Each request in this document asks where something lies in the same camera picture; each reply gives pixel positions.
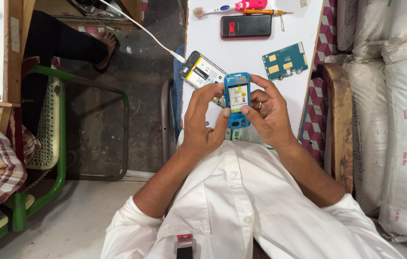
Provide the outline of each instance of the orange screwdriver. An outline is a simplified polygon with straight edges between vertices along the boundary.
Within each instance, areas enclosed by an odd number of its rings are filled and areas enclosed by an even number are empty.
[[[292,14],[292,12],[284,12],[281,10],[253,10],[253,9],[243,9],[243,15],[247,14],[269,14],[269,15],[282,15],[282,14]]]

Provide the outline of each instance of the smartphone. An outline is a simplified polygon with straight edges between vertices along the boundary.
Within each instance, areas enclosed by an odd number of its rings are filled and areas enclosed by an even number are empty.
[[[272,15],[223,16],[220,34],[223,40],[266,39],[271,36]]]
[[[202,56],[198,51],[193,51],[179,72],[179,77],[188,82],[195,89],[199,89],[209,83],[222,83],[227,75],[221,68]],[[226,107],[224,95],[221,98],[213,98],[213,102],[221,108]]]
[[[224,77],[226,107],[230,108],[229,128],[239,129],[250,126],[241,108],[250,105],[250,74],[235,73]]]

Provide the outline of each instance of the hand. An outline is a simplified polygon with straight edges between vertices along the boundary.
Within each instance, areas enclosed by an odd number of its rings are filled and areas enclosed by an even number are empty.
[[[185,156],[200,160],[223,143],[224,134],[229,124],[229,108],[221,111],[214,129],[205,126],[208,103],[214,97],[222,97],[222,90],[224,90],[223,83],[211,83],[194,90],[192,93],[189,107],[186,115],[184,115],[184,141],[179,147]]]
[[[260,76],[250,75],[251,82],[264,88],[253,91],[250,100],[254,108],[259,107],[262,102],[261,110],[255,110],[245,105],[242,107],[242,113],[247,117],[253,126],[258,130],[258,134],[264,143],[273,147],[277,152],[285,147],[297,144],[297,139],[291,131],[291,125],[288,117],[287,102],[282,97],[275,85]]]

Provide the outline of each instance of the white shirt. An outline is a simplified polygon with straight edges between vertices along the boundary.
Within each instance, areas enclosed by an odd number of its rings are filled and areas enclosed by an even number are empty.
[[[194,259],[251,259],[253,238],[272,259],[403,258],[349,194],[319,208],[278,157],[242,141],[197,164],[164,220],[130,197],[106,232],[102,259],[175,259],[176,235],[189,233]]]

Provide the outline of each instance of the black pants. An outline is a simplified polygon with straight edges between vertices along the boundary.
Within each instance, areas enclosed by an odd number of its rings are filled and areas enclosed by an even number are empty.
[[[50,67],[53,57],[76,59],[97,64],[108,56],[108,46],[85,33],[78,32],[50,15],[34,11],[29,26],[24,56],[40,57],[40,64]],[[22,104],[22,121],[37,134],[48,76],[28,74],[22,80],[21,97],[33,102]]]

